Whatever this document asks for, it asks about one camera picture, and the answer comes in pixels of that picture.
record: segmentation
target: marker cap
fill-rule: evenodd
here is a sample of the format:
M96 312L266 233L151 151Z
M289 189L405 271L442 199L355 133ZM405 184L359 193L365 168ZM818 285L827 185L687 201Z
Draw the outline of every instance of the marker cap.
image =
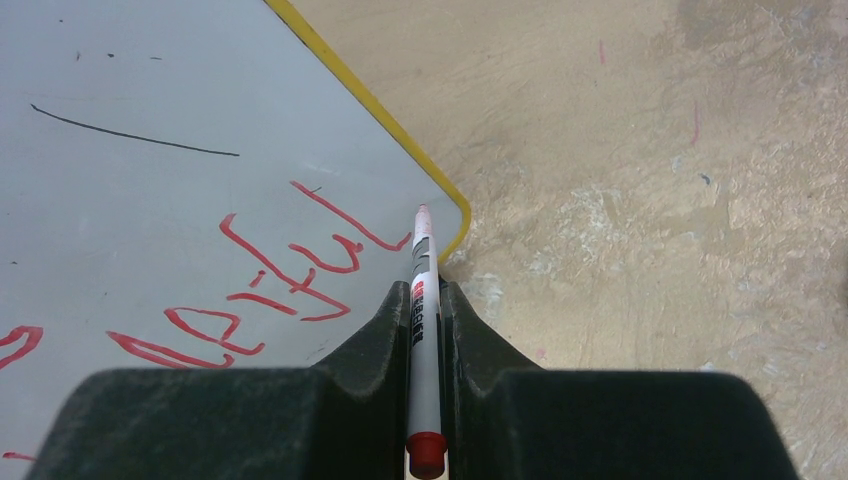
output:
M418 432L406 440L409 452L409 473L421 480L439 478L445 473L445 452L448 442L440 433Z

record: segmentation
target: black marker line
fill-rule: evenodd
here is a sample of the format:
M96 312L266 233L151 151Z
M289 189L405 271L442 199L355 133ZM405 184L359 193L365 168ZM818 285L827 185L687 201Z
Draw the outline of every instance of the black marker line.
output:
M141 140L141 141L144 141L144 142L158 143L159 145L167 145L169 147L177 147L177 148L184 148L186 150L194 150L195 152L212 153L212 154L215 154L215 155L227 155L227 156L230 156L230 157L238 157L239 156L238 153L221 152L221 151L218 151L218 150L206 150L205 148L190 147L188 145L180 145L179 143L163 142L162 140L154 140L152 138L144 138L144 137L139 137L137 135L130 135L129 133L121 133L121 132L116 132L114 130L106 130L105 128L95 127L93 125L86 125L84 123L75 122L75 121L69 120L67 118L62 118L58 115L53 115L52 113L45 112L44 110L36 107L35 105L33 105L31 103L29 104L29 106L32 107L32 109L35 110L36 112L42 113L42 114L47 115L48 117L51 117L51 118L55 118L56 120L59 120L61 122L70 123L71 125L76 125L76 126L82 127L82 128L88 128L89 130L94 130L94 131L97 131L97 132L108 133L110 135L116 135L118 137L132 138L134 140Z

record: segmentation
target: yellow border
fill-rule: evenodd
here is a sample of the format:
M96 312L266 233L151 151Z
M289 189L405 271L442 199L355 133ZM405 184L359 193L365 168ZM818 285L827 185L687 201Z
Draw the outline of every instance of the yellow border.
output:
M271 10L280 17L280 19L289 26L289 28L297 35L306 46L312 50L312 53L328 68L336 78L359 100L359 103L365 107L368 112L386 129L389 134L403 147L404 150L416 161L421 168L430 175L430 178L436 182L438 186L450 197L451 200L459 207L462 213L462 224L459 227L459 234L453 241L445 247L442 254L439 255L439 261L443 262L448 258L451 252L456 249L459 242L465 238L468 233L468 227L471 225L471 207L468 200L460 193L460 191L448 180L448 177L439 170L439 167L424 153L424 150L415 143L415 140L397 123L397 120L392 118L391 114L380 105L371 92L356 78L356 75L347 68L347 65L336 55L335 52L327 45L326 42L309 26L309 23L300 16L300 13L287 0L265 0L265 3L271 7Z

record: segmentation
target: concrete floor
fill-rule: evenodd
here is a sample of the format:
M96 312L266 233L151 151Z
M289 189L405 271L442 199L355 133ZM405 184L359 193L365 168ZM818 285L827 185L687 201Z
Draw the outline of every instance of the concrete floor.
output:
M848 478L848 1L294 3L469 198L444 268L503 336L733 372Z

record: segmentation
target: marker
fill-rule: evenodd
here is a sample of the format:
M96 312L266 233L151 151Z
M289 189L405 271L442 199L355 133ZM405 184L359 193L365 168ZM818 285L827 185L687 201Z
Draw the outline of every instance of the marker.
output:
M412 241L412 321L409 353L409 409L406 450L409 473L431 480L445 472L448 442L442 435L439 370L439 271L430 212L415 215Z

